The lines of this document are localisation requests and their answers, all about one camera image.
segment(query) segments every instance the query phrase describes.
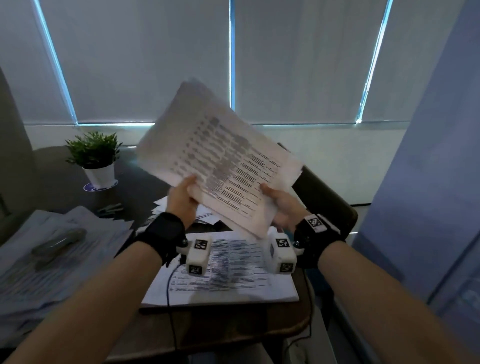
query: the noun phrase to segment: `hand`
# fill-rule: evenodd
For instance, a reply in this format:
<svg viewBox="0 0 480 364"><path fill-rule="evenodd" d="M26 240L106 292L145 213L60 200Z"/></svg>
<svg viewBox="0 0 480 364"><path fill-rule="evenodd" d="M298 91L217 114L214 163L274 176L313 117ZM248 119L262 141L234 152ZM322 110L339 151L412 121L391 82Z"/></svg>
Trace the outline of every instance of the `hand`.
<svg viewBox="0 0 480 364"><path fill-rule="evenodd" d="M188 187L195 184L197 176L185 178L177 187L168 192L167 210L182 220L185 229L188 229L197 218L198 202L190 197Z"/></svg>
<svg viewBox="0 0 480 364"><path fill-rule="evenodd" d="M310 212L302 206L299 200L285 191L274 190L266 183L260 185L265 196L271 197L278 206L278 212L273 219L273 224L277 227L288 229L295 232L295 227Z"/></svg>

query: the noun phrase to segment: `white wall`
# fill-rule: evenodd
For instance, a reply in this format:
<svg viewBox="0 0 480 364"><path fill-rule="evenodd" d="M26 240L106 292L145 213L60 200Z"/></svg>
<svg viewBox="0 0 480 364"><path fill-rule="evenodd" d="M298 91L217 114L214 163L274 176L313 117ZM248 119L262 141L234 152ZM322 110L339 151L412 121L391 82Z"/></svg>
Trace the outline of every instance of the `white wall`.
<svg viewBox="0 0 480 364"><path fill-rule="evenodd" d="M255 126L282 143L350 204L372 202L408 123ZM26 126L33 149L64 145L65 139L99 130L135 145L147 127Z"/></svg>

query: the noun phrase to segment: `wooden desk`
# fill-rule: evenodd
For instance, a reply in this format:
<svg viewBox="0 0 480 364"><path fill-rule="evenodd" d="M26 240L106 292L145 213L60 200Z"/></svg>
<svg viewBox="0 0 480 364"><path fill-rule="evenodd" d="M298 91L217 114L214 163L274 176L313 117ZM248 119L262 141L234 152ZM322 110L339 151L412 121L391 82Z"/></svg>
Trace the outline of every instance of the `wooden desk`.
<svg viewBox="0 0 480 364"><path fill-rule="evenodd" d="M65 213L83 205L96 211L122 203L121 218L135 220L134 228L144 222L169 186L149 175L136 164L134 149L123 148L115 164L119 184L113 189L89 193L83 170L65 162L64 147L35 151L44 196L41 208ZM300 269L293 274L300 300L294 303L264 303L174 308L173 320L179 350L204 352L221 345L283 339L301 333L311 315L309 286ZM165 310L155 315L138 313L117 342L108 362L151 357L175 351L169 316Z"/></svg>

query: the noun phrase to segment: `black glove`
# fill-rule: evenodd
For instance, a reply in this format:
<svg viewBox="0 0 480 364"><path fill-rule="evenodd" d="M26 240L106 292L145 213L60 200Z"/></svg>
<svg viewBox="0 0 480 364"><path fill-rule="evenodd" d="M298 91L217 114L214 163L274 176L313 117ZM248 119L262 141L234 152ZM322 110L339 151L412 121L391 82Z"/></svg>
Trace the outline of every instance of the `black glove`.
<svg viewBox="0 0 480 364"><path fill-rule="evenodd" d="M323 251L331 243L342 240L340 230L320 214L306 216L297 225L294 237L294 246L305 249L297 257L297 266L300 268L317 268Z"/></svg>
<svg viewBox="0 0 480 364"><path fill-rule="evenodd" d="M178 255L177 246L184 246L187 242L185 226L175 215L164 212L153 220L147 229L135 237L152 248L161 256L163 264L167 266Z"/></svg>

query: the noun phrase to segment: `window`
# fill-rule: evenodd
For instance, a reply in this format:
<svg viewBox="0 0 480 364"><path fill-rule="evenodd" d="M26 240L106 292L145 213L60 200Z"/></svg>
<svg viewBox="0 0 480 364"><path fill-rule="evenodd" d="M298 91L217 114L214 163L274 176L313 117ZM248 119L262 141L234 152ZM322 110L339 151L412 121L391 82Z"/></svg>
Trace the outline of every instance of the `window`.
<svg viewBox="0 0 480 364"><path fill-rule="evenodd" d="M463 2L5 0L0 67L30 125L154 122L189 77L255 124L408 121Z"/></svg>

